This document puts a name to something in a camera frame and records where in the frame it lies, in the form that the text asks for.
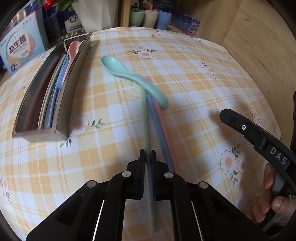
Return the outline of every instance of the wooden tray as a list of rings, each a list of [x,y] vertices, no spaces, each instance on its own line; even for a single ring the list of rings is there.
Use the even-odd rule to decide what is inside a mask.
[[[29,142],[62,141],[68,138],[73,98],[82,66],[91,47],[90,34],[68,38],[61,42],[48,56],[33,78],[17,113],[12,138],[23,137]],[[52,127],[38,129],[42,102],[51,76],[60,57],[74,41],[83,41],[57,99]]]

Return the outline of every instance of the white container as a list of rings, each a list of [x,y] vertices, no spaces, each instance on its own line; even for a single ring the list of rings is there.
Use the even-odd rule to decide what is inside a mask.
[[[118,0],[80,0],[72,6],[86,33],[117,26]]]

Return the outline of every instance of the green cup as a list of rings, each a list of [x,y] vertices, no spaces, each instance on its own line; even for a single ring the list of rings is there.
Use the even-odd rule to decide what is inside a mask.
[[[140,9],[131,9],[129,26],[139,27],[143,21],[145,12]]]

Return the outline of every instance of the wooden wall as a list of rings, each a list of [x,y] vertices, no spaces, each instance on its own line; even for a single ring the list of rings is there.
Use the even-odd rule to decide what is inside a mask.
[[[296,40],[290,29],[265,0],[243,0],[222,45],[263,92],[281,141],[290,147],[296,91]]]
[[[177,10],[201,21],[196,36],[224,46],[263,92],[290,146],[296,91],[296,40],[265,0],[179,0]]]
[[[180,0],[178,11],[201,21],[196,37],[222,44],[242,0]]]

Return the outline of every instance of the yellow plaid tablecloth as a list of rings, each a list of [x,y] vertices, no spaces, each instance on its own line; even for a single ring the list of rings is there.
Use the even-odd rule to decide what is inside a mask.
[[[231,108],[276,138],[280,129],[260,89],[246,71],[215,43],[148,28],[113,28],[94,33],[72,106],[69,138],[28,143],[12,139],[19,106],[49,51],[0,81],[0,209],[22,240],[88,180],[103,182],[126,170],[144,148],[140,88],[107,73],[104,55],[149,76],[166,94],[164,116],[181,176],[207,181],[243,209],[263,182],[266,161],[242,135],[222,124]],[[164,161],[152,118],[151,148]],[[170,206],[156,204],[149,234],[147,199],[126,202],[123,241],[173,240]]]

